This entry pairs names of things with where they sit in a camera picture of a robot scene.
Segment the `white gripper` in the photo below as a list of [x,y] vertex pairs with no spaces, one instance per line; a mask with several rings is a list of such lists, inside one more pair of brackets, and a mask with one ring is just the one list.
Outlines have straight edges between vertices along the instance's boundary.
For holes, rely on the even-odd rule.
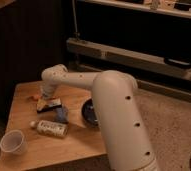
[[[55,90],[56,90],[55,86],[48,85],[48,84],[45,84],[45,83],[42,83],[41,86],[40,86],[40,91],[41,91],[42,97],[44,99],[49,99],[50,98],[48,100],[49,104],[55,103],[55,100],[57,99],[56,97],[52,97]],[[38,102],[37,102],[37,109],[38,110],[42,110],[47,105],[47,101],[44,100],[43,98],[38,99]]]

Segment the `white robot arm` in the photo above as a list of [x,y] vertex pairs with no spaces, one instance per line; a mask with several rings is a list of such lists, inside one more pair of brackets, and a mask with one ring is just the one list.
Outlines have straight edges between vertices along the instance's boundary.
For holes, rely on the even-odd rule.
[[115,70],[69,72],[59,64],[43,70],[41,78],[43,99],[50,99],[61,84],[91,92],[113,171],[161,171],[135,100],[133,76]]

